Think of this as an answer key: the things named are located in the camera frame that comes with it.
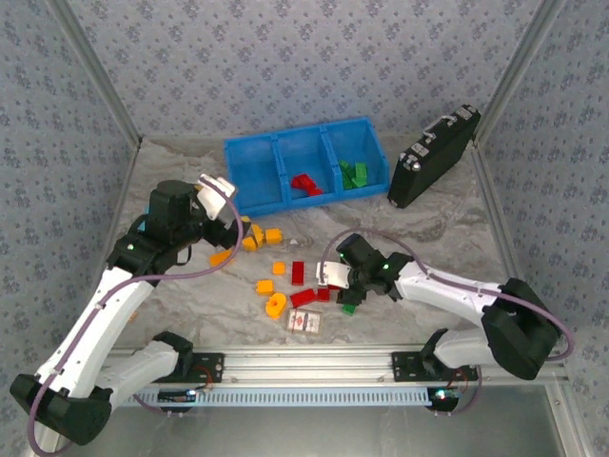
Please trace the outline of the yellow round holed lego piece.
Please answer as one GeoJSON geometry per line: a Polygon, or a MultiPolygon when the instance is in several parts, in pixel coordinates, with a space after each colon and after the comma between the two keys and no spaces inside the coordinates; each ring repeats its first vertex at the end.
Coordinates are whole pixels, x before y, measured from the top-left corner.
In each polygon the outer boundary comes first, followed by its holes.
{"type": "Polygon", "coordinates": [[[279,319],[286,307],[286,297],[281,292],[273,293],[265,303],[265,313],[271,319],[279,319]]]}

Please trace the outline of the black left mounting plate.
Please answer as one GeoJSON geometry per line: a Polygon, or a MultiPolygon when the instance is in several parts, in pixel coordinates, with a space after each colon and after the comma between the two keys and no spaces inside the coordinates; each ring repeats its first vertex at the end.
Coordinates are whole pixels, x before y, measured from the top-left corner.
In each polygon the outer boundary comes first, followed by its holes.
{"type": "Polygon", "coordinates": [[[177,379],[190,383],[221,383],[225,358],[222,352],[190,352],[178,369],[177,379]]]}

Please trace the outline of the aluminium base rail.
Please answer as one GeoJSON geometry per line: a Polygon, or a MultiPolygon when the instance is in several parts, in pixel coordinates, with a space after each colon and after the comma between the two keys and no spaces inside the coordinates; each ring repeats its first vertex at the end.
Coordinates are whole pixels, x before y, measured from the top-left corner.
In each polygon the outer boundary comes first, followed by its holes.
{"type": "MultiPolygon", "coordinates": [[[[440,382],[395,382],[391,353],[420,352],[412,345],[398,346],[292,346],[222,348],[226,355],[221,383],[213,387],[353,387],[408,383],[432,386],[440,382]]],[[[88,359],[71,354],[66,362],[55,353],[37,369],[41,382],[51,381],[55,391],[67,389],[76,397],[94,387],[131,393],[148,385],[199,386],[177,379],[178,369],[192,351],[152,341],[133,352],[114,350],[88,359]]]]}

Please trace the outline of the black mounting plate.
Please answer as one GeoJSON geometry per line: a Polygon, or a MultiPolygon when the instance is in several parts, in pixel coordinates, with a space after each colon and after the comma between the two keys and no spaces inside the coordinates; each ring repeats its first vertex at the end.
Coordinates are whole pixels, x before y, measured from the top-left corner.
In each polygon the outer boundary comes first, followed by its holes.
{"type": "Polygon", "coordinates": [[[178,369],[177,379],[190,383],[221,383],[225,358],[222,352],[190,352],[178,369]]]}
{"type": "Polygon", "coordinates": [[[478,372],[474,368],[449,368],[434,355],[422,355],[416,351],[392,352],[391,366],[395,382],[479,380],[478,372]]]}

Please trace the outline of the black hard case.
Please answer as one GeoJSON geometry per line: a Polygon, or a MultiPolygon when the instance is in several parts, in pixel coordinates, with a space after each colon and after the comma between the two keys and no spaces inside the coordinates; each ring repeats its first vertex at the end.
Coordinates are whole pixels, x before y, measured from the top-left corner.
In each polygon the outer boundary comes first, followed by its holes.
{"type": "Polygon", "coordinates": [[[461,159],[481,120],[471,105],[460,105],[422,131],[422,137],[403,151],[387,193],[391,205],[405,209],[461,159]]]}

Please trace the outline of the small printed card box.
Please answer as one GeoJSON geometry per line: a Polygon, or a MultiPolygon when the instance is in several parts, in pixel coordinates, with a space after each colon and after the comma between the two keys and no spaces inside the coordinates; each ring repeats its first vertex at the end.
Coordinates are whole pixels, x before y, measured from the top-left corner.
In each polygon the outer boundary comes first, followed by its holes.
{"type": "Polygon", "coordinates": [[[292,308],[287,314],[285,328],[291,333],[319,335],[324,315],[315,310],[292,308]]]}

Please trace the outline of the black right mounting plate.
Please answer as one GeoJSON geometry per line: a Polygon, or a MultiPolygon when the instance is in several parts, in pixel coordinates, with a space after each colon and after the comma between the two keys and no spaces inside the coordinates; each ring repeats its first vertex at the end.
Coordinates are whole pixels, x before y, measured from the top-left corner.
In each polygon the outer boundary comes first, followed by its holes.
{"type": "Polygon", "coordinates": [[[391,366],[395,382],[479,380],[478,372],[474,368],[449,368],[434,355],[422,355],[416,351],[392,352],[391,366]]]}

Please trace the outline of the aluminium upright frame post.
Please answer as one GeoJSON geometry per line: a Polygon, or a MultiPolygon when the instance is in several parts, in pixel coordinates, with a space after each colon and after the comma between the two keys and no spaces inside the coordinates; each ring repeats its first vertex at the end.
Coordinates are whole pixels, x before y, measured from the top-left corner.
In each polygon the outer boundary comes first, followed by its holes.
{"type": "Polygon", "coordinates": [[[540,0],[475,130],[474,143],[477,147],[481,148],[487,142],[501,120],[510,99],[566,3],[567,0],[540,0]]]}
{"type": "Polygon", "coordinates": [[[108,72],[97,56],[85,30],[72,10],[68,0],[45,0],[65,38],[75,52],[81,66],[108,108],[117,128],[134,149],[141,144],[141,137],[131,120],[128,109],[113,86],[108,72]]]}

